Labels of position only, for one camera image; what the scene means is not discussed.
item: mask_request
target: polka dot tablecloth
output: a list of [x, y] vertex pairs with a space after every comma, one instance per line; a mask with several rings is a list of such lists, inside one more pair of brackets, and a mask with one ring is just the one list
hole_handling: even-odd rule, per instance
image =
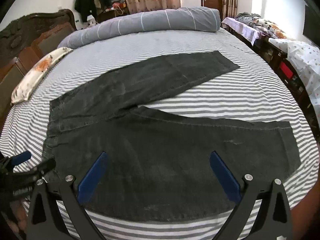
[[269, 42], [285, 53], [306, 87], [320, 125], [320, 50], [302, 41], [269, 39]]

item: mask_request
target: metal bolt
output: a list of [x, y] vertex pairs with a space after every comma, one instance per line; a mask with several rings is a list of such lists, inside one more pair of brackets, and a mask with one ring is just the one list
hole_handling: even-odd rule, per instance
[[41, 185], [43, 183], [43, 179], [38, 179], [37, 180], [37, 185]]
[[252, 177], [252, 175], [251, 174], [246, 174], [245, 176], [244, 176], [244, 178], [246, 179], [246, 180], [253, 180], [253, 177]]
[[281, 185], [281, 180], [275, 179], [275, 183], [278, 184], [278, 185]]
[[72, 175], [66, 176], [66, 181], [72, 181], [72, 180], [73, 180], [73, 176]]

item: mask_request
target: black jacket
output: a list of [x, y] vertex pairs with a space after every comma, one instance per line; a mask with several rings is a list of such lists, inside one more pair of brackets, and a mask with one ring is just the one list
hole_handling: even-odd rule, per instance
[[76, 0], [75, 9], [81, 14], [82, 22], [87, 22], [87, 17], [90, 14], [95, 18], [97, 17], [94, 0]]

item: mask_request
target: dark pants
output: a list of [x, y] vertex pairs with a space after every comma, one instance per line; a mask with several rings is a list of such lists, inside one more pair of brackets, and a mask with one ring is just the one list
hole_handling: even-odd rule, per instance
[[51, 102], [44, 156], [81, 176], [102, 151], [111, 163], [84, 206], [134, 221], [183, 221], [231, 209], [209, 156], [239, 174], [285, 180], [300, 165], [290, 124], [188, 118], [142, 104], [238, 68], [219, 52], [152, 58], [106, 73]]

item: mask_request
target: striped bed sheet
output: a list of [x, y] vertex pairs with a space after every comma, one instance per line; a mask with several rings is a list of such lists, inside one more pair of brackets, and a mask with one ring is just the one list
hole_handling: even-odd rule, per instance
[[[223, 29], [216, 33], [178, 30], [133, 33], [75, 49], [49, 72], [28, 102], [12, 107], [0, 138], [0, 150], [6, 156], [29, 150], [31, 160], [15, 168], [27, 171], [41, 162], [51, 100], [111, 69], [150, 57], [215, 50], [240, 68], [147, 107], [188, 117], [289, 121], [301, 159], [301, 166], [284, 183], [293, 208], [317, 180], [316, 141], [296, 101], [268, 64]], [[70, 234], [79, 237], [63, 203], [58, 205]], [[259, 205], [257, 201], [240, 238], [249, 233]], [[230, 212], [183, 223], [138, 223], [89, 211], [88, 214], [107, 239], [200, 240], [212, 239]]]

